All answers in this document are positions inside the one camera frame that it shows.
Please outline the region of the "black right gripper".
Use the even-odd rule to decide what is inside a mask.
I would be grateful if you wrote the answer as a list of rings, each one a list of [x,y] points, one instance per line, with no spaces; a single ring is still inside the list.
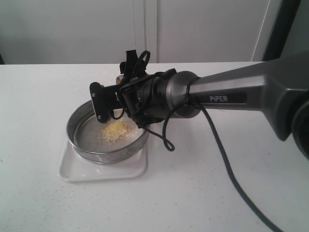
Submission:
[[[138,57],[136,50],[126,51],[126,61],[120,63],[123,75],[117,91],[126,114],[138,125],[146,127],[167,117],[167,73],[147,74],[148,51]]]

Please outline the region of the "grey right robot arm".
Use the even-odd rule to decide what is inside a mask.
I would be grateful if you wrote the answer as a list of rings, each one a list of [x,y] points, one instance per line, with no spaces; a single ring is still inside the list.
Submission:
[[[171,69],[123,83],[116,96],[140,127],[193,118],[202,108],[260,111],[280,140],[292,136],[309,154],[308,52],[206,77]]]

